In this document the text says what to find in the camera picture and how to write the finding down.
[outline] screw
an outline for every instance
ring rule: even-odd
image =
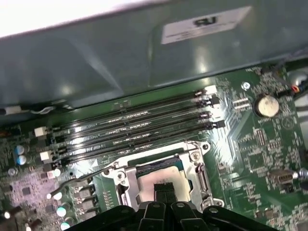
[[[210,203],[204,203],[202,204],[203,208],[209,207],[211,204]]]
[[[218,213],[218,210],[215,209],[215,208],[210,208],[209,211],[210,211],[211,213]]]
[[[177,203],[177,207],[179,207],[179,208],[183,208],[185,205],[183,204],[183,203]]]
[[[207,149],[208,149],[208,145],[207,145],[207,144],[204,144],[204,145],[202,146],[202,148],[203,148],[204,150],[207,150]]]
[[[122,172],[122,171],[119,171],[119,172],[117,173],[117,178],[118,178],[119,180],[124,179],[124,178],[125,178],[125,173]]]
[[[250,89],[250,83],[244,82],[241,84],[241,87],[243,90],[248,90]]]
[[[200,159],[200,153],[199,152],[193,152],[190,154],[190,157],[192,159],[192,161],[197,161]]]

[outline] capacitor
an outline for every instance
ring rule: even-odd
[[[41,219],[36,219],[35,221],[31,222],[26,226],[26,231],[34,231],[37,230],[39,225],[42,223]]]
[[[16,214],[18,214],[21,211],[22,211],[22,208],[20,206],[17,206],[17,207],[12,208],[12,209],[10,209],[8,211],[5,211],[4,212],[4,217],[6,219],[10,219],[10,218],[14,217]]]
[[[18,170],[17,170],[16,168],[14,168],[14,167],[12,167],[12,168],[10,168],[10,169],[8,170],[8,174],[9,174],[10,177],[16,176],[17,173],[18,173]]]
[[[58,192],[56,195],[53,196],[53,198],[57,201],[61,200],[63,194],[62,192]]]
[[[31,157],[30,156],[25,156],[25,155],[20,155],[18,156],[16,162],[18,165],[24,165],[26,163],[29,163],[31,161]]]
[[[61,189],[60,192],[58,192],[56,195],[53,196],[53,198],[57,201],[61,200],[61,198],[66,194],[66,188]],[[47,194],[47,199],[51,199],[51,194]]]
[[[308,170],[301,168],[298,172],[298,176],[301,180],[308,180]]]
[[[17,145],[15,148],[14,148],[14,152],[17,154],[17,155],[23,155],[23,154],[26,154],[28,153],[30,150],[30,147],[29,145],[27,144],[24,144],[24,145]]]
[[[69,229],[75,224],[75,220],[73,218],[66,218],[65,221],[60,225],[60,229],[62,231]]]
[[[67,202],[63,203],[58,209],[57,214],[60,217],[65,217],[66,213],[70,210],[71,205]]]
[[[271,95],[262,95],[255,101],[254,111],[260,117],[274,117],[279,112],[279,102]]]
[[[59,177],[61,175],[61,170],[59,168],[56,168],[54,171],[53,171],[53,174],[55,177]]]

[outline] mounting hole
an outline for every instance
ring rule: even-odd
[[[218,210],[216,208],[210,208],[209,211],[211,213],[218,213]]]
[[[204,150],[207,150],[207,149],[208,149],[208,145],[207,145],[207,144],[204,144],[204,145],[202,146],[202,148],[203,148]]]
[[[179,207],[179,208],[183,208],[185,206],[185,204],[183,204],[183,203],[177,203],[177,207]]]

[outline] electrolytic capacitor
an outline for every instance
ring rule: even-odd
[[[14,217],[17,213],[19,213],[21,211],[22,211],[22,208],[20,206],[17,206],[17,207],[12,208],[12,209],[10,209],[8,211],[5,211],[4,212],[4,217],[6,219],[10,219],[10,218]]]
[[[71,205],[67,202],[63,203],[58,209],[57,214],[60,217],[65,217],[66,213],[70,210]]]
[[[20,155],[18,156],[16,162],[18,165],[25,165],[27,163],[29,163],[31,161],[31,157],[30,156],[25,156],[25,155]]]
[[[60,192],[53,196],[53,198],[57,201],[61,200],[61,198],[66,194],[66,188],[63,188]]]
[[[29,150],[30,150],[30,147],[27,144],[24,144],[24,145],[19,144],[14,148],[14,152],[16,155],[26,154],[29,152]]]
[[[59,168],[56,168],[54,171],[53,171],[53,174],[55,177],[59,177],[61,175],[61,170]]]
[[[17,173],[18,173],[18,170],[17,170],[16,168],[14,168],[14,167],[12,167],[12,168],[10,168],[10,169],[8,170],[8,174],[9,174],[10,177],[16,176]]]
[[[75,220],[73,218],[66,218],[65,221],[61,224],[60,229],[62,231],[69,229],[75,224]]]
[[[26,226],[26,231],[38,230],[39,225],[42,223],[41,219],[36,219]]]

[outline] chip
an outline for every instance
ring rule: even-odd
[[[54,209],[54,206],[53,205],[47,205],[45,207],[45,210],[46,210],[46,213],[55,213],[55,209]]]
[[[46,172],[42,173],[42,174],[40,175],[40,178],[41,178],[41,179],[47,178],[47,173],[46,173]]]
[[[297,231],[307,231],[308,230],[308,220],[297,223],[296,227],[297,227]]]
[[[265,210],[264,214],[267,219],[272,219],[274,217],[274,211],[272,209]]]
[[[23,188],[23,195],[24,196],[27,196],[27,195],[30,195],[30,194],[31,194],[31,191],[30,191],[29,187]]]

